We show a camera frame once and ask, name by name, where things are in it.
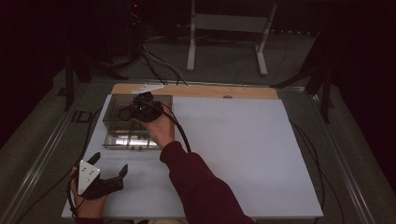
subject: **wooden board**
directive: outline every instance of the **wooden board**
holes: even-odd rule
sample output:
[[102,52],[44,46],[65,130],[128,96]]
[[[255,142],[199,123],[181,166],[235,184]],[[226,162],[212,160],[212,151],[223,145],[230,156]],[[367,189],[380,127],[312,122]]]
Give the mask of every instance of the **wooden board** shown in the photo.
[[[131,94],[144,85],[116,84],[112,94]],[[259,87],[224,87],[224,86],[177,86],[166,85],[152,92],[156,95],[192,96],[208,98],[232,97],[235,99],[278,99],[276,90]]]

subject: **metal stand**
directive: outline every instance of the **metal stand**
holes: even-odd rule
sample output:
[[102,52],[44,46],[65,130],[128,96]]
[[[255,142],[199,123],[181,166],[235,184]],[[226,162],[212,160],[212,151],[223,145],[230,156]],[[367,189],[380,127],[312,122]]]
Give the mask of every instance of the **metal stand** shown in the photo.
[[260,67],[260,74],[262,76],[268,75],[265,60],[262,55],[265,42],[270,32],[273,17],[275,15],[277,5],[272,5],[268,18],[259,17],[240,17],[227,15],[211,15],[211,14],[197,14],[195,13],[195,0],[191,1],[191,35],[190,35],[190,49],[189,58],[187,60],[187,70],[194,70],[195,63],[195,30],[223,30],[223,31],[240,31],[261,33],[262,41],[256,46],[257,61]]
[[281,83],[271,85],[270,87],[275,89],[283,89],[300,79],[303,79],[305,77],[311,77],[305,87],[305,91],[307,94],[316,94],[320,87],[323,86],[320,113],[326,123],[330,123],[328,111],[330,102],[330,89],[332,83],[332,70],[334,66],[335,63],[328,63],[322,66],[314,66],[312,68],[306,69],[305,71],[301,71],[295,77],[291,77]]
[[96,60],[92,59],[89,55],[76,50],[73,43],[70,41],[66,41],[64,54],[65,54],[64,70],[65,70],[65,82],[66,82],[65,83],[66,105],[64,107],[64,111],[68,111],[71,104],[73,104],[74,102],[73,71],[76,72],[78,80],[81,82],[90,82],[92,79],[92,75],[90,73],[90,69],[87,66],[87,64],[98,70],[101,70],[106,75],[113,77],[115,79],[118,80],[128,79],[128,77],[120,76],[120,74],[100,64]]

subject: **maroon sleeve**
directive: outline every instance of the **maroon sleeve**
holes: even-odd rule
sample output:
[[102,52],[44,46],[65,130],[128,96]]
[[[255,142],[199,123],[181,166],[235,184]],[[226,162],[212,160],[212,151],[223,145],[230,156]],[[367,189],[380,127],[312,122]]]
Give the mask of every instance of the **maroon sleeve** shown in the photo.
[[179,142],[163,148],[160,157],[183,204],[189,224],[255,223],[245,216],[230,187],[215,177],[196,153],[187,153]]
[[77,224],[104,224],[102,218],[88,218],[88,217],[78,217],[76,218]]

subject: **white board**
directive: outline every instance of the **white board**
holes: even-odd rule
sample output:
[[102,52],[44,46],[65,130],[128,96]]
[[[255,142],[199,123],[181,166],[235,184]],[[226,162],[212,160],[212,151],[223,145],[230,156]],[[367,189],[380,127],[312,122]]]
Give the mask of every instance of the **white board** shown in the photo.
[[[105,217],[184,217],[160,151],[114,151],[102,147],[102,122],[93,132],[86,159],[96,152],[102,178],[116,176],[125,163],[124,190],[111,194]],[[173,108],[191,150],[233,190],[250,217],[321,217],[317,195],[280,100],[174,97]],[[178,131],[177,140],[182,142]],[[66,204],[63,217],[71,213]]]

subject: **transparent container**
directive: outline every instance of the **transparent container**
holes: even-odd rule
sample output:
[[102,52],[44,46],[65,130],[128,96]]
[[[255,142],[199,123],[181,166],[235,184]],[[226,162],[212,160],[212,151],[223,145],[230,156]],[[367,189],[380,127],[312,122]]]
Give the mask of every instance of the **transparent container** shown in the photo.
[[[122,120],[120,110],[132,103],[136,95],[113,94],[108,104],[103,123],[107,135],[103,146],[113,150],[159,150],[157,144],[149,137],[149,132],[136,119]],[[172,109],[171,95],[154,95],[153,101],[161,101]]]

